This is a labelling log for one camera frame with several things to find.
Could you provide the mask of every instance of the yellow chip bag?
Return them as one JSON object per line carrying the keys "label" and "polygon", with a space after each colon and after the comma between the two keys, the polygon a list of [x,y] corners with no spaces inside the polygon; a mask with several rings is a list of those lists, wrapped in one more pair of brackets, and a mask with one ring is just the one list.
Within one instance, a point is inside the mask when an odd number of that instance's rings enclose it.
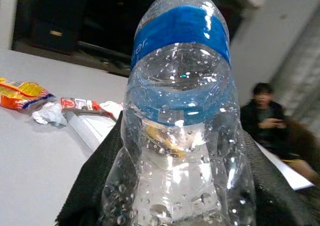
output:
{"label": "yellow chip bag", "polygon": [[28,109],[31,105],[55,96],[35,82],[7,81],[0,77],[0,106],[12,109]]}

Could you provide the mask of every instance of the yellow object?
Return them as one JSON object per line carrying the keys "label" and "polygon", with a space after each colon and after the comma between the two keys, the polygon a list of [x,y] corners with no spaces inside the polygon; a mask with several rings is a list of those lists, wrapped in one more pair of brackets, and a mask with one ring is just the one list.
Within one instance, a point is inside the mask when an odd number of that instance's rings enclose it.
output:
{"label": "yellow object", "polygon": [[159,141],[163,143],[167,149],[170,149],[173,151],[173,154],[175,154],[178,158],[184,158],[185,154],[183,149],[178,147],[177,145],[173,144],[169,138],[167,138],[167,134],[164,134],[163,132],[160,132],[159,129],[148,125],[145,128],[146,133],[154,140]]}

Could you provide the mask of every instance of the table surface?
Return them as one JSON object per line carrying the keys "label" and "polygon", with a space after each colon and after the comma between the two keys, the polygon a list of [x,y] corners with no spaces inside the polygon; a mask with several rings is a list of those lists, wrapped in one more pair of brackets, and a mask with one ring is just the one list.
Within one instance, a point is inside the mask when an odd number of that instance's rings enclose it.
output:
{"label": "table surface", "polygon": [[[60,97],[123,101],[128,79],[0,49],[0,77],[33,81]],[[92,151],[70,127],[37,124],[0,107],[0,225],[50,226]]]}

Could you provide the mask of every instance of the water bottle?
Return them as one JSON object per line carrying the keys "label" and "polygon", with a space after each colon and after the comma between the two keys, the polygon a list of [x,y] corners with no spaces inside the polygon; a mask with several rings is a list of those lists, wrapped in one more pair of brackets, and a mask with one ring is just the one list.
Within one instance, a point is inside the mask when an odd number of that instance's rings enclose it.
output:
{"label": "water bottle", "polygon": [[156,0],[135,34],[98,225],[254,226],[226,22],[211,0]]}

